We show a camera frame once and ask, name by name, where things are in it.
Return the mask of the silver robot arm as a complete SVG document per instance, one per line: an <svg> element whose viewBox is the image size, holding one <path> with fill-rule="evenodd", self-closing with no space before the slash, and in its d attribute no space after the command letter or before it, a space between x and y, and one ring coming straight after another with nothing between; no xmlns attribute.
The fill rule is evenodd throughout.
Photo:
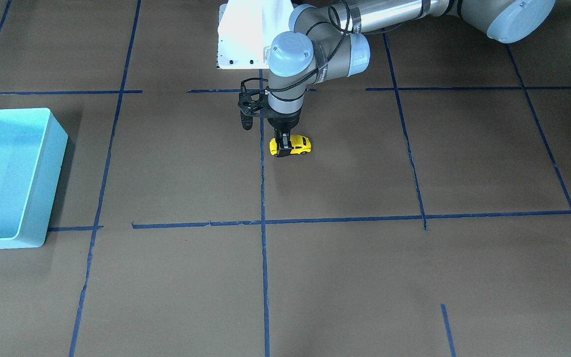
<svg viewBox="0 0 571 357"><path fill-rule="evenodd" d="M268 83L262 98L274 129L272 156L310 152L310 140L291 135L306 88L365 71L371 61L367 35L426 16L451 15L504 44L537 29L553 0L334 0L325 7L301 4L268 52Z"/></svg>

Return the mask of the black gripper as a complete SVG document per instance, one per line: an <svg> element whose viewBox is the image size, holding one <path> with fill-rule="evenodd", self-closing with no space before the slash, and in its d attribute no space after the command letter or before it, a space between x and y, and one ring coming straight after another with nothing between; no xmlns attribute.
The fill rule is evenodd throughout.
<svg viewBox="0 0 571 357"><path fill-rule="evenodd" d="M285 157L291 154L290 131L297 126L300 120L301 110L284 115L270 116L268 123L275 131L275 156Z"/></svg>

